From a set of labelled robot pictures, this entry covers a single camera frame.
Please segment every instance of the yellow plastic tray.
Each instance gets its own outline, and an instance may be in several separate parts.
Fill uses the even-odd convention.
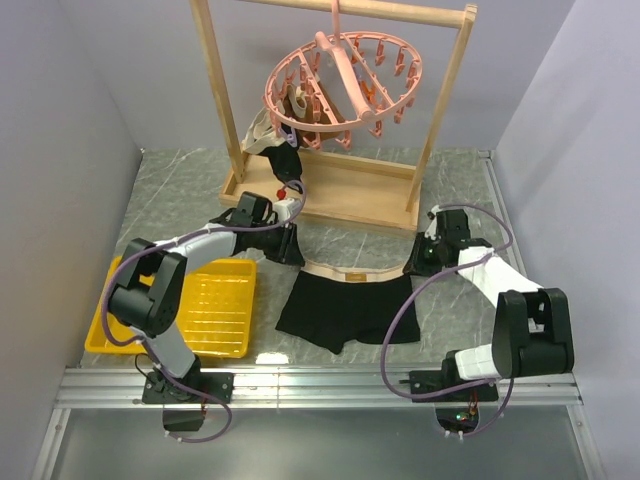
[[[113,260],[108,278],[119,263],[120,257]],[[151,279],[143,277],[142,281],[148,285]],[[256,262],[247,259],[216,260],[185,277],[176,321],[194,353],[229,358],[246,355],[255,286]],[[108,321],[116,338],[124,340],[131,337],[131,330],[121,325],[113,315],[109,314]],[[107,341],[100,325],[100,305],[93,316],[84,346],[93,353],[144,352],[142,346],[135,343],[116,347]]]

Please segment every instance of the hanger hook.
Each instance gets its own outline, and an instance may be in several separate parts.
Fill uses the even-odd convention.
[[[340,45],[340,0],[331,1],[331,21],[334,42],[336,45]]]

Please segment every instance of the cable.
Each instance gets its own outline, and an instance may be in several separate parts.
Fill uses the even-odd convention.
[[[133,366],[136,367],[136,370],[138,370],[138,372],[140,372],[142,375],[144,375],[144,377],[149,382],[151,382],[151,379],[149,378],[149,375],[146,374],[145,372],[143,372],[142,369],[138,366],[138,358],[140,358],[142,355],[145,355],[147,358],[149,358],[149,355],[147,355],[146,353],[138,353],[133,359]]]
[[[473,432],[465,433],[465,437],[473,437],[474,435],[478,435],[479,433],[484,432],[487,428],[496,423],[496,421],[502,416],[505,409],[507,408],[507,404],[509,403],[509,399],[511,398],[511,394],[513,393],[514,383],[514,378],[509,380],[509,388],[507,389],[507,393],[504,396],[504,400],[502,400],[502,405],[500,405],[500,408],[498,408],[498,411],[493,415],[493,417],[491,417],[491,419],[487,423],[484,423],[481,427],[476,428]]]
[[[218,404],[218,405],[222,406],[222,408],[224,408],[224,410],[227,412],[227,422],[224,425],[224,427],[222,427],[222,429],[220,429],[220,431],[218,431],[217,433],[215,433],[213,435],[210,435],[208,437],[204,437],[204,438],[184,438],[184,437],[180,437],[180,436],[176,435],[175,433],[169,433],[169,436],[171,436],[172,438],[177,439],[180,442],[184,442],[184,443],[204,443],[204,442],[208,442],[210,440],[215,440],[216,438],[218,438],[221,435],[223,435],[229,429],[229,426],[231,425],[231,420],[233,418],[233,414],[232,414],[231,409],[229,408],[229,406],[226,403],[224,403],[222,400],[220,400],[219,398],[215,397],[214,395],[211,395],[211,394],[208,394],[208,393],[205,393],[205,392],[200,392],[200,391],[198,391],[196,389],[193,389],[191,387],[183,385],[178,380],[173,378],[171,376],[171,374],[167,371],[167,369],[159,362],[157,355],[153,351],[153,348],[151,348],[151,345],[149,345],[149,343],[145,340],[145,338],[143,336],[134,335],[133,337],[128,338],[127,340],[118,340],[117,338],[115,338],[113,336],[113,333],[111,332],[111,329],[109,328],[109,322],[108,322],[107,314],[108,314],[108,311],[109,311],[109,308],[108,308],[109,299],[111,298],[111,295],[113,294],[113,290],[114,290],[115,285],[116,285],[116,280],[117,280],[118,276],[122,273],[122,271],[125,268],[127,268],[129,265],[131,265],[133,262],[135,262],[136,260],[138,260],[138,259],[140,259],[142,257],[145,257],[147,255],[151,255],[152,253],[161,252],[163,250],[166,250],[167,247],[176,247],[176,246],[182,245],[183,243],[185,243],[185,242],[187,242],[189,240],[192,240],[194,238],[197,238],[197,237],[200,237],[200,236],[203,236],[203,235],[209,235],[211,233],[216,233],[216,232],[266,232],[268,230],[275,230],[277,228],[280,228],[282,226],[287,225],[288,223],[291,223],[293,220],[296,219],[296,217],[302,211],[302,208],[304,207],[304,205],[305,205],[305,203],[307,201],[307,191],[306,191],[306,188],[305,188],[304,184],[302,182],[298,181],[298,180],[291,180],[291,181],[285,183],[285,187],[289,187],[289,188],[294,189],[296,191],[298,191],[297,189],[299,189],[301,194],[302,194],[302,198],[300,199],[300,201],[301,201],[300,208],[298,209],[298,211],[296,211],[287,220],[274,223],[273,225],[267,225],[267,226],[262,226],[262,227],[218,227],[218,228],[211,228],[211,229],[196,230],[194,232],[187,233],[186,235],[178,237],[178,238],[172,240],[171,242],[163,243],[161,245],[155,245],[153,247],[147,248],[147,249],[142,250],[140,252],[134,253],[129,258],[127,258],[124,261],[122,261],[120,263],[120,265],[118,265],[118,268],[116,268],[116,270],[113,272],[113,275],[109,279],[109,282],[107,283],[107,286],[105,287],[104,293],[102,294],[102,298],[101,298],[101,302],[100,302],[100,323],[102,325],[102,329],[103,329],[103,331],[105,333],[105,336],[107,337],[107,340],[109,340],[109,342],[111,342],[113,345],[118,346],[118,347],[125,347],[127,345],[130,345],[133,342],[140,342],[144,346],[145,350],[147,351],[151,361],[154,363],[154,365],[157,366],[157,368],[164,375],[164,377],[169,381],[169,383],[171,383],[174,387],[182,390],[185,393],[188,393],[190,395],[197,395],[200,398],[207,399],[211,403]]]
[[[441,210],[447,210],[450,208],[471,208],[474,210],[481,211],[486,215],[489,215],[496,222],[498,222],[498,224],[504,229],[504,231],[507,234],[507,241],[503,245],[500,245],[499,247],[496,247],[495,249],[493,249],[492,252],[486,254],[479,260],[469,262],[469,263],[464,263],[462,265],[456,265],[450,268],[445,268],[441,272],[436,273],[434,276],[430,277],[422,285],[416,288],[416,290],[409,296],[409,298],[407,298],[404,304],[400,307],[400,309],[398,310],[398,313],[396,313],[396,316],[393,318],[391,325],[389,325],[389,329],[387,330],[387,334],[384,337],[384,341],[382,342],[382,351],[380,354],[380,375],[382,376],[382,381],[392,393],[394,393],[399,397],[408,398],[410,400],[431,400],[437,397],[441,397],[443,395],[448,395],[450,393],[458,392],[460,390],[465,390],[467,388],[479,387],[481,385],[486,385],[488,383],[497,382],[497,379],[490,379],[490,378],[481,379],[481,380],[474,380],[472,382],[468,382],[463,385],[444,388],[442,390],[438,390],[435,392],[412,394],[412,393],[403,392],[402,390],[398,390],[395,386],[391,384],[391,382],[389,381],[389,377],[387,376],[387,368],[386,368],[387,351],[389,349],[389,344],[391,343],[391,337],[393,336],[393,333],[395,332],[396,327],[400,323],[400,319],[402,318],[404,313],[407,311],[409,306],[413,302],[415,302],[416,297],[420,295],[429,285],[437,282],[438,280],[441,280],[442,278],[445,278],[453,273],[459,272],[460,270],[464,270],[465,268],[471,268],[471,267],[476,267],[478,265],[481,265],[485,263],[487,260],[489,260],[495,253],[500,252],[502,250],[506,250],[511,245],[513,245],[513,233],[511,232],[507,224],[501,218],[499,218],[497,215],[490,212],[489,210],[479,207],[477,205],[469,204],[469,203],[452,203],[452,204],[440,206]],[[507,396],[505,396],[505,402],[503,402],[502,406],[498,410],[500,414],[502,414],[502,411],[504,411],[504,408],[506,408],[507,406],[507,402],[511,396],[511,390],[512,390],[512,385],[510,385],[510,390],[508,391]],[[492,420],[487,425],[491,425],[494,421],[495,421],[495,418],[492,418]]]

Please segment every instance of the black boxer briefs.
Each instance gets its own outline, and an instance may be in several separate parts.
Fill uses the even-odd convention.
[[[349,283],[300,272],[276,330],[334,354],[350,340],[380,345],[396,313],[413,292],[408,275],[384,282]],[[420,341],[415,305],[402,316],[392,344]]]

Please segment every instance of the wooden base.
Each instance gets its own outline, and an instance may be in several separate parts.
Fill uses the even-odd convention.
[[[300,150],[300,159],[307,187],[303,218],[406,237],[417,231],[420,196],[405,209],[414,167],[308,150]],[[266,157],[248,155],[242,183],[229,171],[220,203],[236,205],[245,191],[276,201],[281,186]]]

